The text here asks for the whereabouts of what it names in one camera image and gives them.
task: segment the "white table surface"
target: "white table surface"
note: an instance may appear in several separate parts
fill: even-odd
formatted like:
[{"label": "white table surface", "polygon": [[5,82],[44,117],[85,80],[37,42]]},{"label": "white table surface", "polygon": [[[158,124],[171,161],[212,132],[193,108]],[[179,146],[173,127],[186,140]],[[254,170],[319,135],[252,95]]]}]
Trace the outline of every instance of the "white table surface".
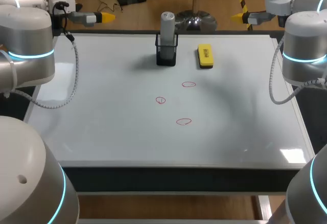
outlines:
[{"label": "white table surface", "polygon": [[[175,67],[156,65],[154,35],[74,36],[74,99],[56,110],[30,105],[25,119],[62,166],[299,169],[313,157],[296,100],[270,100],[277,44],[268,35],[180,35]],[[212,69],[198,68],[200,43],[212,45]],[[282,99],[292,89],[278,58],[273,91]],[[64,36],[55,60],[56,75],[37,97],[46,104],[73,88],[74,50]],[[187,81],[196,86],[183,87]],[[182,118],[192,122],[177,124]]]}]

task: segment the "whiteboard eraser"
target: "whiteboard eraser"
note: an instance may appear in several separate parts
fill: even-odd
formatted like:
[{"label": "whiteboard eraser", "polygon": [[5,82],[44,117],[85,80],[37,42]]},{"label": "whiteboard eraser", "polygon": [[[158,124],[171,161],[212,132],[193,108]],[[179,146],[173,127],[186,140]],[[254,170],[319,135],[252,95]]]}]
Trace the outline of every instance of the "whiteboard eraser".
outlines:
[{"label": "whiteboard eraser", "polygon": [[198,45],[200,68],[208,69],[214,66],[214,57],[210,44]]}]

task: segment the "round metal base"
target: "round metal base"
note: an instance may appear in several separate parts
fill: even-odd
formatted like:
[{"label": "round metal base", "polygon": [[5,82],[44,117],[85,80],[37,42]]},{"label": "round metal base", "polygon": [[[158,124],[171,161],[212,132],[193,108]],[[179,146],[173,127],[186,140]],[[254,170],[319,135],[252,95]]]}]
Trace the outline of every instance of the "round metal base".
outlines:
[{"label": "round metal base", "polygon": [[217,21],[207,12],[198,11],[198,13],[194,14],[192,10],[187,10],[176,15],[175,29],[182,31],[215,31]]}]

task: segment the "white marker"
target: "white marker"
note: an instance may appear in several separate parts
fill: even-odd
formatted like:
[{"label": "white marker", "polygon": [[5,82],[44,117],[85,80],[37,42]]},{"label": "white marker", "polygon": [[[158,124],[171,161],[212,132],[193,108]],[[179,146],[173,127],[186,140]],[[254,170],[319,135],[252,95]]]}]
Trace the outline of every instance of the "white marker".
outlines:
[{"label": "white marker", "polygon": [[[160,45],[175,45],[175,14],[164,12],[161,14],[160,26]],[[160,47],[161,59],[172,59],[174,57],[174,48]]]}]

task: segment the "red marker drawing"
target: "red marker drawing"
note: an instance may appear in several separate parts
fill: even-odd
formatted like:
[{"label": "red marker drawing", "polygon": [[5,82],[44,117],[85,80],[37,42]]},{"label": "red marker drawing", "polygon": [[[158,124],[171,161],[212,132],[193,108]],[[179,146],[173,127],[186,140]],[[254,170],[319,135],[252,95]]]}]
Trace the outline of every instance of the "red marker drawing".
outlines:
[{"label": "red marker drawing", "polygon": [[184,82],[182,83],[183,87],[194,87],[196,85],[196,83],[194,82]]},{"label": "red marker drawing", "polygon": [[189,118],[181,118],[181,119],[178,119],[177,121],[176,121],[176,123],[178,124],[178,125],[188,125],[188,124],[190,124],[192,122],[192,120],[191,119],[189,119]]},{"label": "red marker drawing", "polygon": [[162,105],[166,102],[166,99],[164,97],[157,97],[155,98],[155,101],[159,104]]}]

